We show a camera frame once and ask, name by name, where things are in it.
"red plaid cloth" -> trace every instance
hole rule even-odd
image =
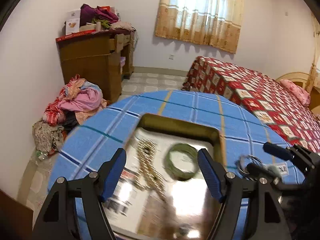
[[[290,144],[320,150],[320,123],[313,113],[279,83],[260,72],[197,57],[184,90],[216,93],[258,117]]]
[[[55,126],[57,123],[62,123],[65,120],[66,117],[64,112],[58,108],[58,103],[66,97],[65,89],[71,87],[79,78],[80,76],[78,74],[74,78],[71,78],[69,83],[63,86],[56,100],[48,104],[42,115],[42,119],[44,121],[48,122],[52,126]]]

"white wall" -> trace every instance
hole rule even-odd
[[[196,56],[204,55],[261,71],[272,78],[292,71],[308,72],[307,66],[310,68],[313,31],[310,10],[303,0],[245,0],[235,55],[210,46],[155,37],[159,0],[112,0],[112,5],[118,8],[123,21],[131,22],[138,30],[135,66],[187,71]],[[170,54],[175,55],[174,60],[168,59]]]
[[[34,149],[33,123],[63,83],[55,38],[67,11],[110,0],[21,0],[0,32],[0,188],[17,196]]]

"brown floral curtain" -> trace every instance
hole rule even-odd
[[[236,53],[244,0],[160,0],[155,36]]]
[[[316,17],[312,14],[313,31],[315,38],[315,54],[313,57],[312,66],[309,73],[309,78],[306,84],[306,91],[310,94],[313,86],[315,85],[315,79],[318,76],[317,63],[320,56],[320,24]]]

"blue plaid tablecloth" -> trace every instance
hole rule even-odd
[[[219,129],[225,168],[238,176],[235,161],[240,155],[254,155],[264,164],[283,163],[283,160],[265,153],[262,146],[267,141],[281,147],[289,145],[254,115],[222,96],[180,90],[143,93],[110,105],[73,130],[52,169],[48,189],[58,177],[79,179],[91,171],[97,171],[124,145],[144,113]],[[284,182],[302,183],[303,174],[291,162],[287,163],[287,167],[288,175],[283,177]],[[234,239],[241,238],[246,209],[247,200],[243,200]],[[90,239],[79,202],[77,211],[83,239]]]

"tablecloth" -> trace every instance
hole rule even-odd
[[[225,168],[239,173],[235,161],[240,155],[252,154],[265,164],[284,163],[266,154],[263,143],[271,141],[287,147],[280,136],[245,109],[214,94],[159,91],[135,95],[116,102],[84,125],[78,126],[68,137],[52,169],[48,189],[58,177],[79,179],[91,171],[97,171],[103,162],[109,161],[114,152],[123,147],[132,130],[144,113],[212,126],[220,130]],[[303,174],[291,162],[284,163],[286,183],[302,183]],[[240,239],[244,227],[247,200],[243,200],[234,239]],[[83,239],[90,239],[85,223],[83,207],[77,200],[77,213]]]
[[[320,150],[320,125],[314,114],[270,77],[209,57],[193,62],[184,90],[216,93],[242,106],[291,145]]]

